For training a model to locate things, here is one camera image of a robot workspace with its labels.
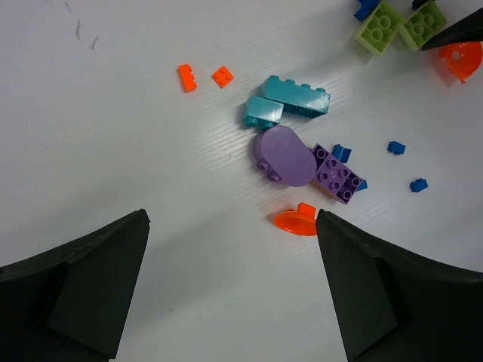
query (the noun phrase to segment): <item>teal square brick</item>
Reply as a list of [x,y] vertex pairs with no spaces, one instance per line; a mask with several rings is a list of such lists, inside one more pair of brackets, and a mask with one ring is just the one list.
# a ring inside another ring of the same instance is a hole
[[382,55],[403,22],[402,15],[382,0],[362,23],[355,34],[355,40],[371,53]]
[[247,127],[258,126],[267,130],[280,123],[284,105],[257,96],[248,98],[243,110],[243,122]]
[[331,95],[324,88],[312,89],[309,84],[298,85],[291,79],[281,81],[276,75],[264,81],[258,95],[283,103],[284,112],[311,119],[329,112],[331,101]]
[[412,51],[417,51],[445,25],[445,16],[438,5],[429,0],[405,21],[399,32],[408,47]]

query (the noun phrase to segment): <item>small blue brick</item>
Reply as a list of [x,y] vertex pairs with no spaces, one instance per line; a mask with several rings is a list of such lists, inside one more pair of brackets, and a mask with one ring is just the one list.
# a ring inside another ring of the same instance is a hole
[[417,179],[410,184],[412,192],[419,192],[427,189],[428,182],[425,179]]
[[284,104],[284,112],[315,118],[329,111],[331,95],[324,88],[311,89],[310,85],[296,85],[295,81],[281,81],[276,75],[269,76],[260,86],[260,97]]
[[387,146],[387,150],[395,155],[402,155],[403,153],[405,153],[406,146],[402,143],[391,141]]
[[245,102],[242,120],[247,127],[267,130],[280,123],[283,108],[281,103],[252,96]]
[[366,179],[363,179],[361,182],[361,185],[359,185],[359,187],[357,188],[357,190],[355,190],[355,192],[365,190],[367,187],[368,187],[368,181]]
[[377,8],[380,0],[359,0],[362,7],[354,14],[359,21],[364,21]]
[[341,145],[335,145],[332,149],[332,155],[344,164],[349,160],[350,152],[352,152],[351,149],[345,149]]

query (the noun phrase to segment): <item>green block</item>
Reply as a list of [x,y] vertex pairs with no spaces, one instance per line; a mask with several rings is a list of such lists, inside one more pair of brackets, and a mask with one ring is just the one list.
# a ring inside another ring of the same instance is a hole
[[434,1],[429,0],[406,20],[403,26],[399,28],[399,32],[408,47],[412,51],[417,51],[445,25],[446,19],[438,6]]
[[362,23],[355,40],[371,53],[382,55],[405,19],[384,0]]

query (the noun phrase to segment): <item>purple block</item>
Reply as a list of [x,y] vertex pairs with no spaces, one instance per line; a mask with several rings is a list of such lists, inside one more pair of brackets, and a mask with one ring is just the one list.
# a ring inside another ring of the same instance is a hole
[[291,128],[274,126],[260,133],[254,142],[257,167],[275,183],[304,186],[315,175],[315,158]]
[[348,204],[362,179],[319,144],[312,154],[317,163],[313,182],[337,201]]

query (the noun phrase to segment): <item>white surface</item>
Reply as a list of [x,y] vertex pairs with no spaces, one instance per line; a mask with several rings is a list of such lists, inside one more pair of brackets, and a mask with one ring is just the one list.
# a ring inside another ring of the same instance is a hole
[[[410,1],[392,1],[404,15]],[[481,1],[438,5],[448,23]],[[448,87],[399,37],[351,41],[354,0],[0,2],[0,265],[132,210],[152,220],[117,361],[346,360],[316,238],[271,213],[305,201],[433,259],[483,271],[483,71]],[[81,21],[80,41],[75,37]],[[96,36],[95,51],[90,49]],[[184,94],[177,66],[198,89]],[[224,89],[211,74],[235,75]],[[271,75],[324,87],[328,115],[284,116],[353,149],[349,206],[269,183],[242,104]],[[403,156],[387,143],[407,145]],[[428,179],[420,194],[409,191]]]

